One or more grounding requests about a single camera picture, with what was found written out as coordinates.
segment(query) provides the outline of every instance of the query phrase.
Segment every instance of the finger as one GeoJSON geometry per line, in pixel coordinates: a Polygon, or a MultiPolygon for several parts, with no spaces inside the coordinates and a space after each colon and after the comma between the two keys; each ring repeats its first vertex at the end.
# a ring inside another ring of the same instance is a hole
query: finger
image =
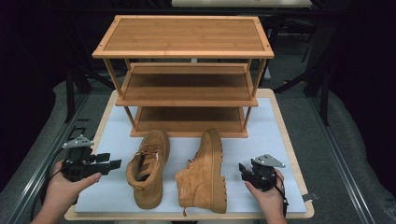
{"type": "Polygon", "coordinates": [[[76,186],[78,186],[78,191],[83,191],[87,187],[93,185],[94,183],[98,182],[98,180],[102,177],[101,173],[96,173],[94,175],[90,175],[87,178],[79,180],[76,182],[76,186]]]}
{"type": "Polygon", "coordinates": [[[55,163],[52,169],[52,175],[55,175],[57,172],[59,172],[62,169],[62,162],[63,161],[57,161],[55,163]]]}
{"type": "Polygon", "coordinates": [[[247,187],[248,191],[250,191],[250,193],[256,197],[258,190],[254,188],[254,186],[248,181],[245,181],[245,186],[247,187]]]}
{"type": "Polygon", "coordinates": [[[276,185],[279,187],[279,188],[282,188],[282,185],[283,185],[283,180],[285,179],[285,177],[282,175],[282,173],[280,173],[280,171],[278,171],[277,169],[275,169],[275,172],[276,172],[276,175],[279,177],[279,179],[281,180],[281,181],[276,181],[276,185]]]}

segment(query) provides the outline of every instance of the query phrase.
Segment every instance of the tan work boot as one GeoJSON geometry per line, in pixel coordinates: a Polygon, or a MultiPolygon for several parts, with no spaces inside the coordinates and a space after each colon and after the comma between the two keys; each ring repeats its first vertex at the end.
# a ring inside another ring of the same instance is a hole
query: tan work boot
{"type": "Polygon", "coordinates": [[[169,157],[169,137],[152,130],[126,167],[126,178],[134,188],[134,200],[143,209],[151,209],[163,198],[163,167],[169,157]]]}
{"type": "Polygon", "coordinates": [[[220,175],[222,156],[218,132],[210,129],[203,133],[195,158],[175,175],[181,207],[201,207],[222,214],[226,212],[225,178],[220,175]]]}

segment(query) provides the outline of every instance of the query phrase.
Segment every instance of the gray carpet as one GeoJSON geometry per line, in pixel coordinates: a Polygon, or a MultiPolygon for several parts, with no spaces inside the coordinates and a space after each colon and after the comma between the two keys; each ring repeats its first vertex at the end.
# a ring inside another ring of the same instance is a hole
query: gray carpet
{"type": "MultiPolygon", "coordinates": [[[[304,38],[280,37],[273,47],[276,58],[269,64],[272,79],[264,82],[263,86],[274,89],[282,85],[283,80],[300,75],[305,67],[305,64],[301,63],[305,47],[304,38]]],[[[32,175],[49,152],[57,147],[54,143],[67,141],[67,139],[58,139],[61,133],[67,133],[66,138],[73,138],[81,132],[88,137],[94,135],[111,90],[95,80],[91,80],[91,84],[93,91],[89,96],[79,96],[77,92],[76,99],[79,104],[82,104],[82,109],[78,111],[78,117],[71,124],[66,125],[67,127],[64,124],[66,118],[65,85],[62,83],[54,89],[57,102],[49,121],[20,169],[0,194],[0,223],[7,223],[10,216],[15,215],[15,208],[18,208],[19,204],[25,200],[21,198],[21,195],[29,189],[32,175]]],[[[317,192],[320,198],[313,202],[315,215],[312,218],[289,220],[289,223],[361,223],[340,172],[335,166],[332,146],[329,144],[328,136],[323,132],[320,120],[317,119],[318,111],[312,107],[311,99],[304,97],[303,89],[304,83],[298,84],[284,93],[277,94],[276,99],[308,191],[317,192]]],[[[367,202],[374,221],[396,223],[384,212],[384,198],[390,199],[390,197],[378,183],[373,170],[365,160],[365,149],[359,130],[342,102],[333,94],[330,96],[329,122],[333,137],[361,190],[361,195],[367,202]]],[[[29,222],[29,212],[29,208],[22,208],[19,214],[19,217],[23,217],[22,223],[29,222]]],[[[112,223],[66,220],[63,222],[112,223]]]]}

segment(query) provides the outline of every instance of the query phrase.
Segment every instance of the wooden shoe rack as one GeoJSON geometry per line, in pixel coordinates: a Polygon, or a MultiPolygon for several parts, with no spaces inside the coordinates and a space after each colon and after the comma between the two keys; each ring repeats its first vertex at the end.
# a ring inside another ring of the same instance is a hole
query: wooden shoe rack
{"type": "Polygon", "coordinates": [[[257,17],[116,16],[92,54],[103,59],[132,123],[131,136],[164,129],[170,136],[248,137],[251,107],[266,60],[274,53],[257,17]],[[120,84],[111,59],[128,68],[120,84]],[[162,59],[170,63],[131,63],[162,59]],[[242,63],[174,63],[169,59],[236,59],[242,63]],[[249,67],[261,60],[252,80],[249,67]],[[133,115],[130,106],[137,107],[133,115]]]}

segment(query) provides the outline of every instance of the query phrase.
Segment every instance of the human hand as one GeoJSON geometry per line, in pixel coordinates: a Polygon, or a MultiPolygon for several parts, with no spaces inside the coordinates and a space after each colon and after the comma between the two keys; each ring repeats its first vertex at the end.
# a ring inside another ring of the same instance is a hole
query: human hand
{"type": "Polygon", "coordinates": [[[58,161],[53,168],[43,207],[32,223],[56,223],[66,214],[78,195],[87,187],[98,182],[102,174],[96,173],[77,182],[71,182],[59,172],[62,162],[58,161]]]}
{"type": "MultiPolygon", "coordinates": [[[[284,192],[282,187],[284,177],[277,169],[275,169],[275,171],[278,176],[276,179],[276,186],[284,192]]],[[[254,188],[248,181],[245,181],[245,185],[258,201],[260,209],[265,215],[268,223],[287,223],[283,216],[283,197],[276,188],[262,192],[261,190],[254,188]]]]}

